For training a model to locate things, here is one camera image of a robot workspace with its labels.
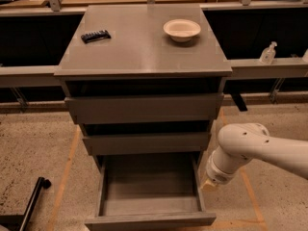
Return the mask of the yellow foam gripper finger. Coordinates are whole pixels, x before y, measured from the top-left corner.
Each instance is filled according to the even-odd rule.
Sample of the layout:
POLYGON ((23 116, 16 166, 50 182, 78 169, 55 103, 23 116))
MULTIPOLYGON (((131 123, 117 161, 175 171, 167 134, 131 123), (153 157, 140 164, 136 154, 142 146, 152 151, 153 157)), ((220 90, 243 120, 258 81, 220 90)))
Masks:
POLYGON ((211 179, 207 179, 202 183, 201 188, 206 192, 213 192, 218 189, 218 184, 213 182, 211 179))

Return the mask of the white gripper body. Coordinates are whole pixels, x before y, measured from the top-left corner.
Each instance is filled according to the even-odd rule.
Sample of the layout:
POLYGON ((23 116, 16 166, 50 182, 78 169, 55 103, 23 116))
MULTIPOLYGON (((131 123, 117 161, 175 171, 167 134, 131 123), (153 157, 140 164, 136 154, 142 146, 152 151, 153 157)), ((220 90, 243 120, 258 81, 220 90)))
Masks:
POLYGON ((227 155, 213 152, 206 163, 206 174, 215 184, 225 185, 235 176, 236 163, 227 155))

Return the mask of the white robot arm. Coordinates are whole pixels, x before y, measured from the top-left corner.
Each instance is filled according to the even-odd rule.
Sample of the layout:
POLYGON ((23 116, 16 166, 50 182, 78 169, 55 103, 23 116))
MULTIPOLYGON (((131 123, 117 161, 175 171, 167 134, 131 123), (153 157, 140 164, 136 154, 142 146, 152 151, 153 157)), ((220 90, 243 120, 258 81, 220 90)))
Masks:
POLYGON ((260 123, 232 123, 218 132, 218 147, 209 155, 201 187, 228 184, 237 170, 257 159, 308 179, 308 142, 276 138, 260 123))

